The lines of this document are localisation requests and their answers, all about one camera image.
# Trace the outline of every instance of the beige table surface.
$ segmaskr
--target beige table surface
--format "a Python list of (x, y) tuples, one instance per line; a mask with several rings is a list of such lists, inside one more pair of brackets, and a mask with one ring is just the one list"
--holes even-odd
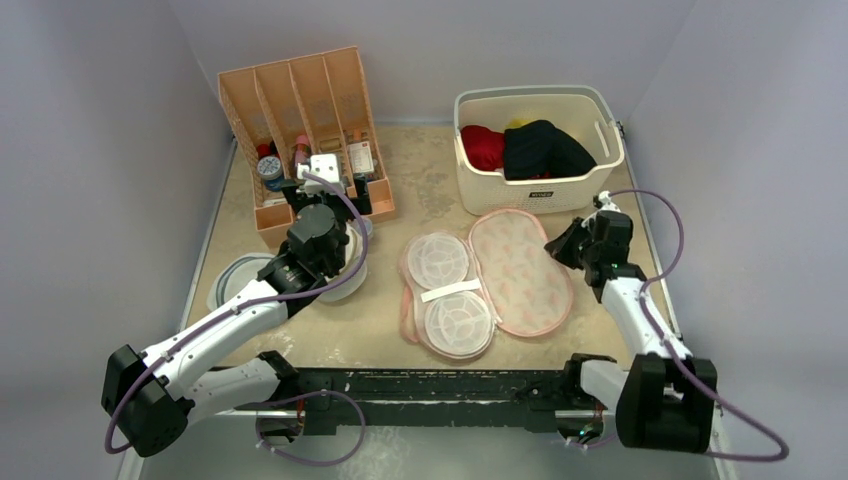
[[(448, 230), (467, 237), (477, 217), (462, 208), (456, 182), (456, 156), (450, 127), (379, 127), (380, 151), (392, 184), (398, 216), (375, 224), (368, 252), (368, 277), (352, 296), (336, 304), (314, 302), (279, 328), (254, 337), (227, 357), (238, 365), (265, 350), (278, 350), (295, 366), (396, 368), (558, 369), (574, 352), (610, 355), (629, 367), (630, 352), (610, 315), (583, 283), (582, 272), (571, 272), (574, 303), (571, 315), (555, 331), (536, 339), (520, 339), (497, 331), (488, 350), (471, 362), (449, 362), (399, 334), (402, 281), (398, 257), (413, 236)], [(215, 277), (237, 257), (270, 252), (256, 233), (250, 171), (237, 152), (212, 231), (188, 325), (209, 313), (206, 296)], [(631, 187), (627, 165), (614, 169), (604, 188)], [(634, 195), (616, 197), (634, 221), (631, 261), (648, 277), (656, 273)], [(562, 233), (581, 211), (540, 215), (549, 238)], [(658, 285), (652, 295), (667, 317)]]

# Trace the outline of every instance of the dark red cloth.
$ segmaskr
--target dark red cloth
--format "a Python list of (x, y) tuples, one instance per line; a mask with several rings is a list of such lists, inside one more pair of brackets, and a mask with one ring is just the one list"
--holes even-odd
[(263, 143), (256, 147), (256, 153), (259, 154), (259, 158), (267, 157), (268, 155), (271, 155), (271, 147)]
[(465, 155), (471, 165), (478, 170), (494, 172), (503, 168), (503, 133), (493, 132), (479, 125), (468, 125), (460, 131)]

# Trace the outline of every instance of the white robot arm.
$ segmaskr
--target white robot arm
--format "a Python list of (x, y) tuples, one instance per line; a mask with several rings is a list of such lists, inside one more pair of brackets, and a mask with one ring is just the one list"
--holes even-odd
[(628, 261), (633, 237), (630, 217), (621, 213), (609, 192), (599, 194), (595, 206), (597, 211), (585, 220), (574, 219), (545, 249), (559, 263), (585, 272), (586, 284), (615, 320), (634, 360), (630, 370), (624, 371), (609, 357), (575, 354), (566, 368), (576, 371), (573, 377), (582, 391), (615, 412), (616, 429), (625, 446), (704, 452), (712, 429), (713, 401), (684, 378), (668, 348), (712, 390), (717, 382), (715, 367), (692, 355), (643, 288), (645, 274)]
[[(335, 156), (313, 159), (315, 174), (302, 174), (308, 188), (284, 182), (283, 192), (298, 219), (278, 255), (255, 280), (187, 330), (138, 353), (125, 345), (109, 357), (101, 404), (112, 416), (110, 431), (119, 427), (139, 455), (158, 453), (209, 415), (270, 399), (282, 380), (296, 374), (279, 353), (265, 352), (224, 370), (214, 371), (215, 365), (309, 305), (331, 288), (329, 279), (350, 278), (364, 262), (367, 243), (350, 241), (361, 237), (346, 221), (355, 217), (354, 211), (370, 213), (365, 180), (355, 179), (358, 196), (347, 198), (339, 188)], [(359, 231), (365, 231), (364, 223)], [(355, 256), (356, 266), (341, 273), (346, 259), (353, 258), (352, 244), (362, 245), (363, 252)], [(107, 451), (120, 451), (110, 441)]]

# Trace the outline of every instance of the container lid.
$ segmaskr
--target container lid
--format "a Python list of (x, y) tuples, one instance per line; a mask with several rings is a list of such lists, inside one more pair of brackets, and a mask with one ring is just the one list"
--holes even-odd
[(465, 358), (489, 345), (495, 325), (482, 298), (459, 292), (433, 300), (424, 315), (424, 329), (436, 349)]
[(365, 223), (365, 232), (363, 232), (359, 228), (359, 222), (357, 222), (356, 220), (353, 220), (351, 222), (351, 225), (353, 225), (353, 228), (355, 228), (360, 235), (367, 236), (368, 240), (371, 240), (372, 238), (374, 238), (374, 223), (368, 217), (362, 217), (362, 220), (363, 223)]
[(235, 297), (272, 258), (274, 255), (270, 253), (248, 253), (233, 261), (212, 283), (206, 297), (209, 310), (215, 310)]
[(436, 232), (419, 237), (409, 246), (407, 262), (412, 278), (425, 289), (434, 290), (463, 281), (470, 260), (458, 238)]
[(274, 155), (268, 155), (256, 164), (256, 172), (262, 180), (276, 180), (283, 173), (283, 163)]

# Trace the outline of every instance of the white wall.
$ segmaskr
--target white wall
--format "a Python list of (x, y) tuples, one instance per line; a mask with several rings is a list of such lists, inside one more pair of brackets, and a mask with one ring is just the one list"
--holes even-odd
[(114, 478), (105, 362), (176, 328), (229, 128), (166, 0), (2, 10), (0, 477)]
[[(845, 25), (845, 2), (699, 0), (630, 121), (637, 180), (687, 227), (669, 280), (687, 343), (792, 447), (746, 480), (848, 478)], [(673, 220), (648, 213), (668, 261)], [(736, 450), (776, 451), (728, 423)]]
[(375, 117), (452, 118), (459, 93), (589, 84), (627, 117), (694, 0), (171, 0), (216, 75), (358, 45)]

